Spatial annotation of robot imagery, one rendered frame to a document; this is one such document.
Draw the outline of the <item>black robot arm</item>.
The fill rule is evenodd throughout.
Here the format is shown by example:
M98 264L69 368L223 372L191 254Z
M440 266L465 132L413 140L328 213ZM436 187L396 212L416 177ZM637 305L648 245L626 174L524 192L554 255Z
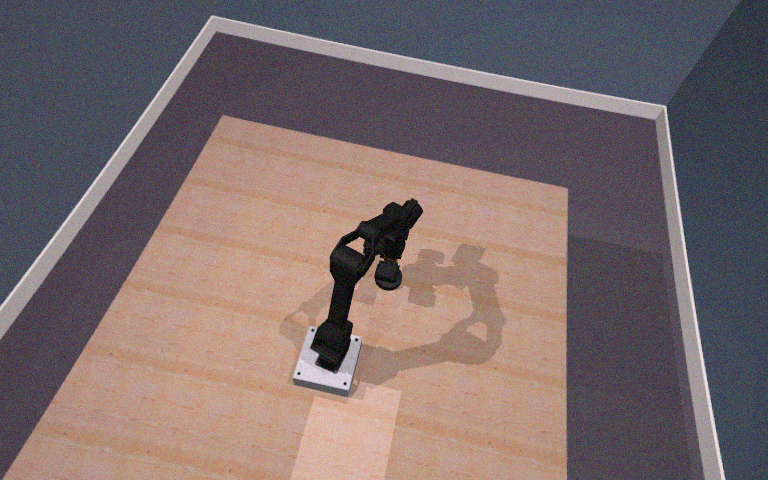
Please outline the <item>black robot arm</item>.
M310 347L319 353L316 366L338 373L351 342L353 323L347 319L355 284L366 274L376 255L380 254L380 258L384 259L384 239L391 246L402 245L407 229L414 226L422 213L421 206L413 198L403 206L391 202L383 208L383 214L362 221L356 230L344 235L335 246L330 255L330 273L335 283L329 314L318 326ZM359 237L365 239L365 255L346 246Z

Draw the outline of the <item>dark grey round pedestal with shaft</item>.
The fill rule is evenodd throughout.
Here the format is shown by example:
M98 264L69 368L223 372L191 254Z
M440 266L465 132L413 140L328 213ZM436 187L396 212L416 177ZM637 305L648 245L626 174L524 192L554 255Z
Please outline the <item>dark grey round pedestal with shaft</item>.
M377 286L379 288L381 288L383 290L387 290L387 291L391 291L391 290L397 289L400 286L401 281L402 281L402 273L401 273L400 269L399 269L399 272L398 272L396 283L394 283L394 284L375 279L375 282L376 282Z

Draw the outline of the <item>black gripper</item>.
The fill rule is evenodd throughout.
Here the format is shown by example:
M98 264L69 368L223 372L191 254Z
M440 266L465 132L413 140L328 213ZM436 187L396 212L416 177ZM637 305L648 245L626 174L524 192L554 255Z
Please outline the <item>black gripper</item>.
M393 284L396 283L400 267L400 265L398 265L397 259L401 259L405 245L406 243L404 242L400 246L391 246L384 239L383 246L386 247L384 258L385 262L379 261L379 264L377 264L374 276L375 279ZM392 259L394 260L392 261Z

